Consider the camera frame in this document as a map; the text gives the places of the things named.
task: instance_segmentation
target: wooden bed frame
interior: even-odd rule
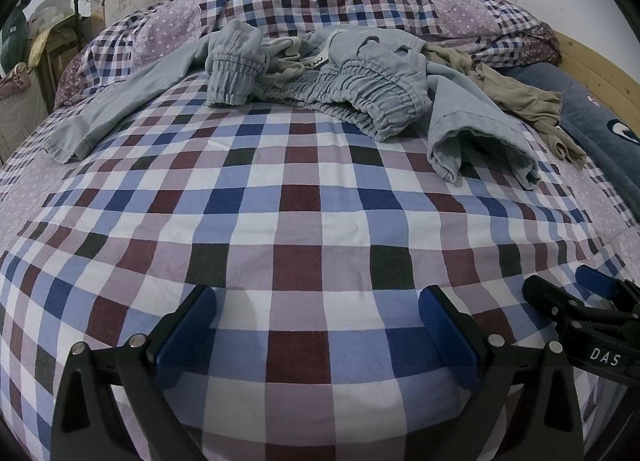
[[[636,134],[640,134],[640,84],[593,49],[556,32],[560,69],[587,87]]]
[[[640,84],[593,49],[556,32],[560,41],[560,69],[587,87],[636,134],[640,134]],[[640,452],[640,387],[626,391],[620,405],[586,461],[636,461]]]

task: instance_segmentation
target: checkered bedding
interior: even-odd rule
[[[242,15],[242,0],[230,4]],[[123,69],[107,62],[95,69]],[[70,346],[148,332],[194,284],[218,290],[220,312],[165,396],[209,459],[399,461],[427,458],[468,397],[420,322],[421,288],[442,286],[509,343],[541,346],[554,331],[524,302],[526,276],[586,300],[578,264],[623,274],[565,164],[524,124],[539,188],[522,190],[481,155],[452,185],[411,128],[376,143],[309,110],[206,107],[206,86],[204,73],[188,76],[83,162],[54,164],[43,138],[89,95],[47,118],[0,171],[0,220],[15,227],[0,228],[0,409],[35,460],[50,457]],[[585,173],[603,181],[592,163]],[[575,381],[586,435],[598,378],[576,370]],[[484,459],[512,411],[510,400]]]
[[[192,0],[181,1],[186,9]],[[459,47],[474,60],[494,67],[558,62],[555,35],[547,24],[525,9],[505,0],[451,1],[448,9],[465,8],[467,19],[478,14],[478,19],[487,16],[492,19],[491,26],[479,25],[474,30],[475,20],[467,20],[471,25],[466,28],[470,29],[461,30],[456,22],[462,22],[464,15],[457,21],[440,18],[438,12],[447,17],[452,12],[433,0],[198,0],[197,3],[202,35],[222,28],[232,18],[260,28],[270,38],[300,35],[333,24],[361,24],[398,28],[432,43]],[[174,9],[181,7],[180,0],[174,2]],[[100,33],[70,66],[69,74],[73,76],[63,76],[60,90],[65,91],[65,97],[57,98],[56,103],[64,101],[70,105],[126,78],[132,72],[136,37],[157,9],[158,5],[152,5],[137,11]],[[448,22],[456,24],[456,28],[452,29]],[[464,34],[452,38],[454,33]]]

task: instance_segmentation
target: plush toy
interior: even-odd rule
[[[31,0],[20,0],[2,26],[2,51],[0,65],[5,73],[10,72],[17,63],[22,62],[24,47],[27,43],[27,18],[22,11]]]

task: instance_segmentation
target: pink polka dot fabric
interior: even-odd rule
[[[478,0],[431,0],[440,20],[442,36],[467,38],[499,35],[497,15],[492,15]]]
[[[200,0],[174,0],[158,7],[135,37],[131,72],[200,37]]]

